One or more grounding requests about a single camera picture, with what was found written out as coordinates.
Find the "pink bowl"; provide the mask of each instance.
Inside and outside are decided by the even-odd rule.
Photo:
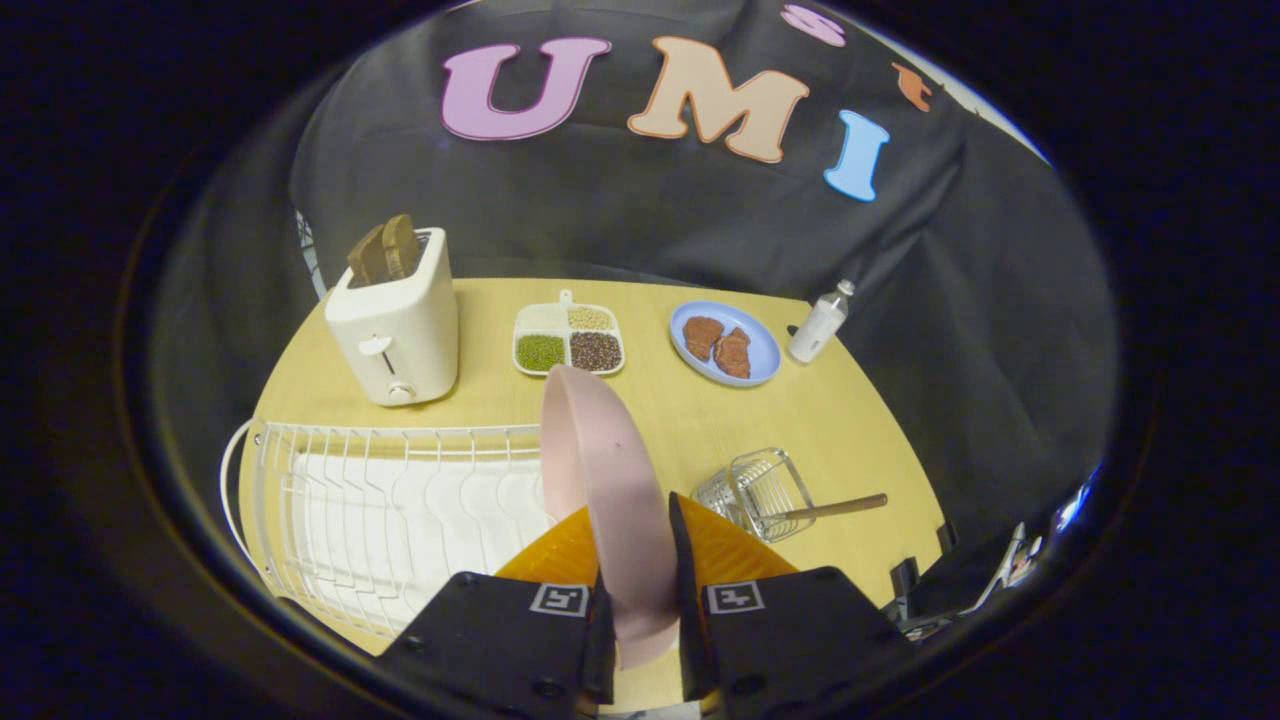
[[[543,393],[541,445],[547,511],[557,523],[590,511],[620,666],[655,660],[676,638],[676,543],[640,430],[608,383],[557,365]]]

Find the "toaster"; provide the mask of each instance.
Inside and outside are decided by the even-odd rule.
[[[324,316],[371,402],[412,405],[449,392],[458,377],[458,304],[444,229],[415,229],[417,269],[403,279],[351,287],[351,268]]]

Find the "toaster lever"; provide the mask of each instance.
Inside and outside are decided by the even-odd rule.
[[[374,336],[369,340],[362,340],[358,343],[356,343],[356,347],[360,348],[361,355],[369,355],[370,357],[372,357],[374,355],[381,355],[383,352],[387,352],[387,348],[390,346],[392,346],[392,338],[378,337],[378,336]]]

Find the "letter m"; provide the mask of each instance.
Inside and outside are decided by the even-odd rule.
[[[663,54],[662,74],[649,106],[627,120],[632,132],[684,137],[689,126],[680,113],[687,101],[703,142],[714,141],[741,118],[741,127],[724,145],[762,163],[782,159],[782,133],[796,102],[809,95],[809,86],[786,73],[764,70],[733,87],[724,60],[710,45],[666,36],[654,38],[653,45]]]

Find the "white bottle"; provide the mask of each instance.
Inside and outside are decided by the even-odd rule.
[[[806,364],[813,361],[840,325],[845,324],[845,318],[849,318],[849,299],[854,296],[854,283],[840,281],[836,291],[818,299],[804,325],[791,338],[787,352],[796,360]]]

